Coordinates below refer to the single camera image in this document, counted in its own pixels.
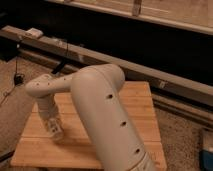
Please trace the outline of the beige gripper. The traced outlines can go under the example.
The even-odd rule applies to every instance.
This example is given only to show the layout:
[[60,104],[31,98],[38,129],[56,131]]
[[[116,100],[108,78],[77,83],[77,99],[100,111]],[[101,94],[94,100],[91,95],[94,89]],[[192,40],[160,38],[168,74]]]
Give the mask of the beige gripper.
[[50,120],[57,120],[61,127],[62,127],[62,121],[59,116],[59,109],[57,104],[55,103],[54,97],[53,96],[45,96],[42,98],[37,98],[37,105],[38,105],[38,113],[40,118],[42,119],[43,125],[50,135],[48,131],[48,126],[47,123]]

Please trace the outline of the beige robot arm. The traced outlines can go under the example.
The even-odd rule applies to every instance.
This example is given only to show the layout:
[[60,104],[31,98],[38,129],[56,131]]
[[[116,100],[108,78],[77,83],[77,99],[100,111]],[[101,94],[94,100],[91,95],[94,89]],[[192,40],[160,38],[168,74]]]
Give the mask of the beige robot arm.
[[41,75],[27,83],[26,91],[36,99],[39,116],[52,139],[60,140],[64,134],[54,95],[69,92],[105,171],[157,171],[120,100],[124,83],[119,66],[102,64],[59,78]]

